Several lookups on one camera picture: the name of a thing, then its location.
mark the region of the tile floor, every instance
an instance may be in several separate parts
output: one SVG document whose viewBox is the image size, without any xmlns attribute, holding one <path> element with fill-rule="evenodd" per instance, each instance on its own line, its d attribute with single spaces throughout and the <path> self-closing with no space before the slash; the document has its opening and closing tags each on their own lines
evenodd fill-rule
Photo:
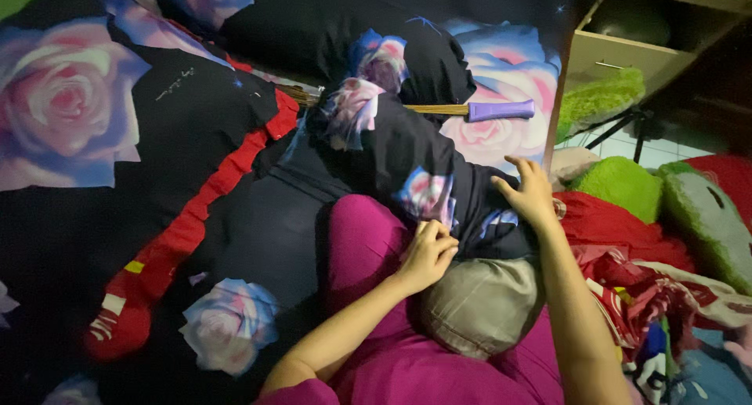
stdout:
<svg viewBox="0 0 752 405">
<path fill-rule="evenodd" d="M 556 145 L 554 149 L 585 146 L 594 141 L 600 134 L 613 127 L 616 122 L 608 123 L 589 133 L 581 133 L 568 141 Z M 593 152 L 601 158 L 620 155 L 634 158 L 637 139 L 631 135 L 631 125 L 616 132 L 611 138 L 593 148 Z M 657 169 L 665 163 L 717 154 L 726 149 L 719 139 L 707 133 L 691 132 L 681 127 L 669 127 L 665 139 L 654 139 L 642 144 L 640 165 L 646 169 Z"/>
</svg>

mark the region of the pink sleeve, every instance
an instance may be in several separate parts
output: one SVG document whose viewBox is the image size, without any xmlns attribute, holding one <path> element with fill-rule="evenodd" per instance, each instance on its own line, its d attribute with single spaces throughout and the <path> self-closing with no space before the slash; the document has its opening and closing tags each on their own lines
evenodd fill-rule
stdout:
<svg viewBox="0 0 752 405">
<path fill-rule="evenodd" d="M 332 388 L 323 381 L 308 379 L 293 387 L 280 389 L 259 398 L 253 402 L 253 405 L 288 405 L 289 403 L 339 405 L 339 399 Z"/>
</svg>

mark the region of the person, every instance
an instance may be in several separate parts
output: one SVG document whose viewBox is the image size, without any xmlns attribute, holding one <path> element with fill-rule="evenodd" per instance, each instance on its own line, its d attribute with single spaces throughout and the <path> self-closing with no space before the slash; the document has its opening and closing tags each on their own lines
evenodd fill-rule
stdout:
<svg viewBox="0 0 752 405">
<path fill-rule="evenodd" d="M 503 179 L 493 183 L 539 237 L 549 299 L 548 311 L 509 354 L 483 362 L 416 331 L 411 296 L 444 275 L 457 241 L 431 221 L 410 242 L 386 207 L 350 195 L 334 205 L 330 220 L 326 303 L 333 316 L 282 357 L 257 404 L 632 403 L 543 170 L 522 158 L 507 160 L 520 172 L 519 190 Z"/>
</svg>

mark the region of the drawer handle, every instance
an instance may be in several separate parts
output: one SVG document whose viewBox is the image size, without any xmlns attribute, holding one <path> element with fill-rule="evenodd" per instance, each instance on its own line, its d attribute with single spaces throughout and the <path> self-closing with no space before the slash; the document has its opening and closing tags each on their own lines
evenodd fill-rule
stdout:
<svg viewBox="0 0 752 405">
<path fill-rule="evenodd" d="M 611 67 L 612 69 L 623 69 L 624 67 L 621 67 L 620 65 L 613 65 L 608 63 L 601 63 L 599 61 L 596 62 L 597 65 L 602 65 L 604 67 Z"/>
</svg>

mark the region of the gray cloth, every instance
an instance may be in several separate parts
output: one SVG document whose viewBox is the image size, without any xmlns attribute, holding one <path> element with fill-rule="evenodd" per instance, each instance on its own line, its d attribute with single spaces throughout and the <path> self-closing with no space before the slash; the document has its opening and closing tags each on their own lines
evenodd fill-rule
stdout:
<svg viewBox="0 0 752 405">
<path fill-rule="evenodd" d="M 452 263 L 423 292 L 420 317 L 428 332 L 447 348 L 483 360 L 516 345 L 545 302 L 540 272 L 531 261 Z"/>
</svg>

